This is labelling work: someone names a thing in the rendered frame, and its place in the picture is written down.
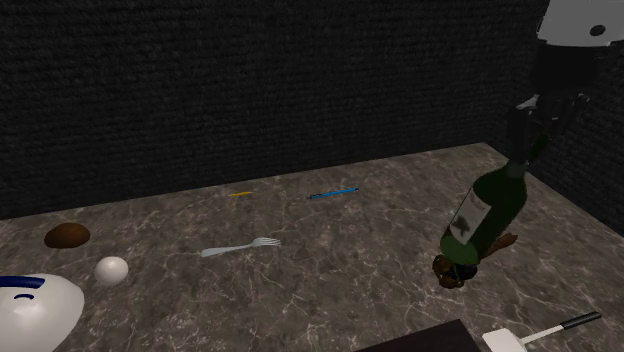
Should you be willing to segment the brown oval lump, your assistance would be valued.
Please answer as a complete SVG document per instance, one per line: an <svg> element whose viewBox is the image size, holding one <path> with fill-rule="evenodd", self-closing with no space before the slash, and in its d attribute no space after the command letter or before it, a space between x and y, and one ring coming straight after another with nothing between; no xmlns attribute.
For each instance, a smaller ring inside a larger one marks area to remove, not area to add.
<svg viewBox="0 0 624 352"><path fill-rule="evenodd" d="M46 233L44 244L49 248L70 249L85 244L90 238L91 233L84 225L62 223Z"/></svg>

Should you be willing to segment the white egg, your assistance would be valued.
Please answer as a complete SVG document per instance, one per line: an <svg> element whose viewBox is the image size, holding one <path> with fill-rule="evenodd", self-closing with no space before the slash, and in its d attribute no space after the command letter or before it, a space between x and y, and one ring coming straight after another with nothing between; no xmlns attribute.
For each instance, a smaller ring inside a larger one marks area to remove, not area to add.
<svg viewBox="0 0 624 352"><path fill-rule="evenodd" d="M95 266L96 280L105 286L113 286L121 283L128 275L127 262L116 256L102 258Z"/></svg>

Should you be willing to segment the brown lumpy figure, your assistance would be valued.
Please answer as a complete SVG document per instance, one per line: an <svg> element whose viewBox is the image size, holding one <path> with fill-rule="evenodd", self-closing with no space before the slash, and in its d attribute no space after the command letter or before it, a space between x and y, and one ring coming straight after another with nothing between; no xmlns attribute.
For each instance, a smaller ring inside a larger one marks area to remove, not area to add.
<svg viewBox="0 0 624 352"><path fill-rule="evenodd" d="M481 259L485 259L495 252L513 245L517 238L518 236L512 233L500 236L488 251L481 256ZM473 279L478 272L478 266L473 264L454 264L442 254L439 254L432 262L432 270L436 274L441 287L455 289L463 287L466 281Z"/></svg>

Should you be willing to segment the silver fork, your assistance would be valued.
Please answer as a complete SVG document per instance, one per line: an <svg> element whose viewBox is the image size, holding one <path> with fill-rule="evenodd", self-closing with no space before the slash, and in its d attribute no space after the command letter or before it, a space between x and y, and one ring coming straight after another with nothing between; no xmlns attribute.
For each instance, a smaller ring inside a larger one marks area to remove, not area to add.
<svg viewBox="0 0 624 352"><path fill-rule="evenodd" d="M252 247L280 246L280 245L281 245L281 241L278 239L259 237L259 238L254 239L251 243L246 244L246 245L207 248L200 252L200 256L209 257L209 256L215 256L218 254L226 253L226 252L237 251L237 250L242 250L242 249L247 249L247 248L252 248Z"/></svg>

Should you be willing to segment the blue pen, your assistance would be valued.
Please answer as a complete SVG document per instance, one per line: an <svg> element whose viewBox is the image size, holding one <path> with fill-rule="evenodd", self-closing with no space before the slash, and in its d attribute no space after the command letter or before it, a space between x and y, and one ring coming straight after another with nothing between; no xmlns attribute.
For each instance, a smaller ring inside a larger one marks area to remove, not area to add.
<svg viewBox="0 0 624 352"><path fill-rule="evenodd" d="M335 196L335 195L340 195L340 194L352 193L352 192L356 192L358 190L359 190L359 188L346 188L346 189L328 191L328 192L323 192L323 193L310 195L308 197L308 199L318 199L318 198L323 198L323 197L330 197L330 196Z"/></svg>

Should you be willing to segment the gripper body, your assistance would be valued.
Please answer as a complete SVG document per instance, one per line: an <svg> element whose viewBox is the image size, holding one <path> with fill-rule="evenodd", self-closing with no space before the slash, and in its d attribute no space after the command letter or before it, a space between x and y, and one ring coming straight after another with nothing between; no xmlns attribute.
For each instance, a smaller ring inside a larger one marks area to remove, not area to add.
<svg viewBox="0 0 624 352"><path fill-rule="evenodd" d="M605 47L568 47L542 43L531 69L531 88L537 95L590 86L606 59Z"/></svg>

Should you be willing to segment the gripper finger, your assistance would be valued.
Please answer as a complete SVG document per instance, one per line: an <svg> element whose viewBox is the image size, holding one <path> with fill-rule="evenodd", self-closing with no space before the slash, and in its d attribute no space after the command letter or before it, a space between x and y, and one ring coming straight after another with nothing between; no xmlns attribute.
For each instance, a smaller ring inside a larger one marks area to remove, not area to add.
<svg viewBox="0 0 624 352"><path fill-rule="evenodd" d="M506 115L506 134L511 142L510 159L529 164L534 158L534 138L542 125L538 110L539 95L535 94L518 105L509 108Z"/></svg>
<svg viewBox="0 0 624 352"><path fill-rule="evenodd" d="M578 117L588 103L590 97L579 92L575 96L569 96L558 101L552 110L550 127L548 128L549 139L557 139Z"/></svg>

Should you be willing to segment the dark flat block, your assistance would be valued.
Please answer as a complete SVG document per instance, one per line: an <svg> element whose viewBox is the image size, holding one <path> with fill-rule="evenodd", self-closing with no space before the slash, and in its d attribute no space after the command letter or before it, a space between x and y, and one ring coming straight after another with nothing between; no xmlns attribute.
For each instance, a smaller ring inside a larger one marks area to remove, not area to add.
<svg viewBox="0 0 624 352"><path fill-rule="evenodd" d="M460 319L355 352L482 352Z"/></svg>

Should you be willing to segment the dark green wine bottle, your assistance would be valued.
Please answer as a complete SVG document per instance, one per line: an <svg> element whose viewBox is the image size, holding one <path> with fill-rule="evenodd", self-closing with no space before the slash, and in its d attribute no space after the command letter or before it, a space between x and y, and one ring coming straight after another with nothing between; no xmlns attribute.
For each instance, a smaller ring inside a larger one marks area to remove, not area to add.
<svg viewBox="0 0 624 352"><path fill-rule="evenodd" d="M527 201L528 165L550 142L541 133L528 150L478 177L441 237L441 254L454 264L477 265Z"/></svg>

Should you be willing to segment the white rounded thing blue stripes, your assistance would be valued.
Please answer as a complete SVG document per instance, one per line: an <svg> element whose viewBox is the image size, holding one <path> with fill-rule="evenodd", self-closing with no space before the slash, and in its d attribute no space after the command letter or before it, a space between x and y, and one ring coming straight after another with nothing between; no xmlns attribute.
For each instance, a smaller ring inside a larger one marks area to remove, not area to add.
<svg viewBox="0 0 624 352"><path fill-rule="evenodd" d="M84 303L81 288L61 276L0 276L0 352L53 352Z"/></svg>

